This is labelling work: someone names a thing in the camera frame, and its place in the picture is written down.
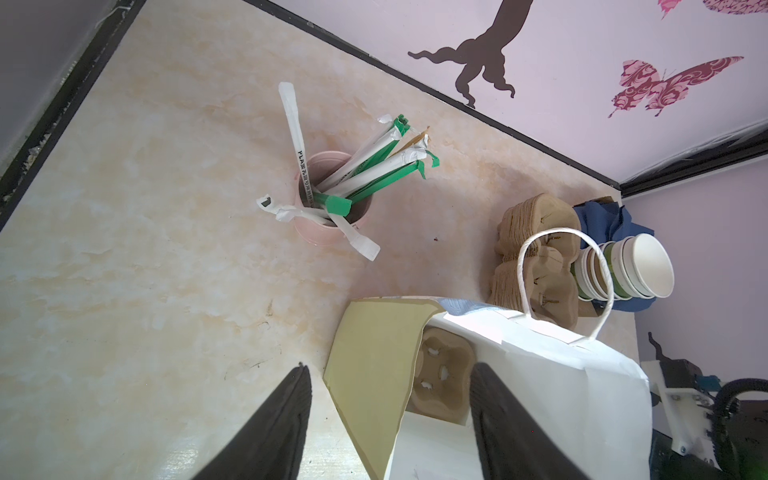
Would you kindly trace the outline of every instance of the butterfly decal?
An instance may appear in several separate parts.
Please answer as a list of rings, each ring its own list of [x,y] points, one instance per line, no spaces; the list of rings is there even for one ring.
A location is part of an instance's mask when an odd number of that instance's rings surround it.
[[[659,0],[662,18],[683,0]],[[747,13],[768,12],[768,0],[703,0],[704,5],[715,12],[745,15]]]
[[[614,106],[616,110],[630,110],[647,97],[648,104],[645,109],[658,110],[655,115],[658,117],[665,107],[684,99],[688,95],[689,86],[704,83],[742,58],[727,57],[708,61],[664,80],[650,63],[627,60],[624,62],[624,73],[621,74],[619,82],[626,88],[614,97]],[[608,115],[608,118],[611,118],[616,110]]]

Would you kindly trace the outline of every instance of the paper cup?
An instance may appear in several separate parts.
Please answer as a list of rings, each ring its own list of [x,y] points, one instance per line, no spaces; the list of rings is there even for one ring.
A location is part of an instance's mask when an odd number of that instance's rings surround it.
[[[596,298],[598,300],[603,300],[604,302],[607,302],[608,294],[605,291],[605,289],[602,287],[600,282],[598,282],[598,275],[594,271],[594,264],[596,263],[596,260],[597,260],[597,257],[595,256],[594,250],[589,249],[589,251],[587,252],[587,278],[589,279],[592,289],[598,294]]]
[[[606,248],[609,245],[614,245],[615,243],[616,242],[611,241],[611,242],[606,242],[606,243],[603,243],[603,244],[600,245],[600,250],[603,250],[603,254],[605,255],[605,259],[606,259],[606,261],[608,263],[609,269],[610,269],[610,265],[611,265],[611,255],[609,253],[610,250],[608,252],[606,252]],[[621,288],[621,285],[619,285],[618,282],[614,282],[614,278],[613,277],[611,277],[611,282],[614,284],[614,298],[616,300],[629,300],[630,298],[632,298],[632,295],[621,296],[624,293],[626,293],[626,292],[623,291],[623,289],[622,289],[623,293],[621,295],[619,294],[619,289]]]
[[[611,243],[605,247],[605,259],[608,261],[608,269],[611,271],[611,279],[614,281],[614,290],[619,297],[640,297],[640,292],[637,291],[629,280],[627,280],[627,272],[624,270],[624,266],[621,264],[621,248],[624,245],[624,241]]]
[[[592,297],[586,294],[585,291],[581,289],[581,286],[578,284],[578,279],[576,278],[576,262],[573,262],[571,264],[571,275],[573,275],[574,280],[576,280],[576,288],[578,289],[578,299],[582,302],[591,302],[594,300]]]
[[[581,250],[574,262],[574,277],[576,278],[576,286],[579,289],[579,296],[583,299],[596,299],[598,293],[594,291],[587,273],[587,253],[590,249]]]
[[[672,262],[653,235],[641,233],[628,242],[622,251],[622,260],[632,284],[641,293],[666,298],[674,289]]]
[[[607,246],[607,243],[602,243],[599,245],[600,250],[603,251],[603,254],[605,254],[605,247]],[[600,265],[598,263],[597,255],[592,251],[592,254],[589,258],[589,273],[591,275],[591,279],[593,282],[593,285],[596,290],[598,290],[599,293],[602,293],[603,296],[607,298],[607,281],[613,282],[613,278],[610,278],[609,280],[606,280],[603,278],[603,273],[600,271]],[[631,296],[621,296],[618,293],[618,289],[616,288],[616,285],[614,284],[614,300],[629,300],[632,298]]]

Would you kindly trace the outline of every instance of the yellow cardboard sheet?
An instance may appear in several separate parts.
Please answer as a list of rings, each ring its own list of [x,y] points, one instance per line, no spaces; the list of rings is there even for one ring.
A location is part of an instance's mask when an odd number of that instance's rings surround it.
[[[323,380],[374,480],[395,446],[424,326],[443,311],[434,300],[356,300],[336,331]]]

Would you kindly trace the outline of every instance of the marble countertop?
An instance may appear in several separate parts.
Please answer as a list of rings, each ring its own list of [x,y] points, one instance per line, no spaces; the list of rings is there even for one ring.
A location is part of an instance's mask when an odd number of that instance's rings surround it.
[[[376,195],[375,262],[258,208],[293,198],[280,81],[310,154],[353,152],[385,113],[431,127],[441,167]],[[364,478],[319,380],[346,304],[483,301],[496,224],[541,192],[617,197],[241,0],[150,0],[0,232],[5,474],[189,478],[304,362],[301,475]]]

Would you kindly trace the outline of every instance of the purple wall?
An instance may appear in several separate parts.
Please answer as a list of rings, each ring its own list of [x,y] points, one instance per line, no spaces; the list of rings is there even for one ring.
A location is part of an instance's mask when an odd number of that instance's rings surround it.
[[[467,88],[478,112],[619,181],[763,121],[768,111],[768,14],[763,12],[714,12],[701,0],[664,2],[666,8],[676,5],[666,16],[657,0],[274,1],[465,104],[456,82],[466,68],[464,80],[477,75]],[[530,5],[527,15],[525,5]],[[502,46],[520,21],[518,35]],[[374,27],[377,22],[385,27]],[[489,28],[492,35],[464,44],[461,54],[446,51],[434,58],[456,61],[435,64],[408,55],[457,48]],[[463,55],[470,64],[457,62],[465,61]],[[650,96],[608,117],[614,96],[624,90],[626,61],[647,62],[659,79],[669,80],[736,56],[743,59],[691,85],[684,99],[658,117],[644,108]],[[485,80],[500,80],[499,71],[504,75],[497,86],[513,85],[514,98]]]
[[[672,296],[635,316],[641,360],[654,359],[650,330],[705,375],[768,378],[767,185],[764,158],[626,201],[675,272]]]

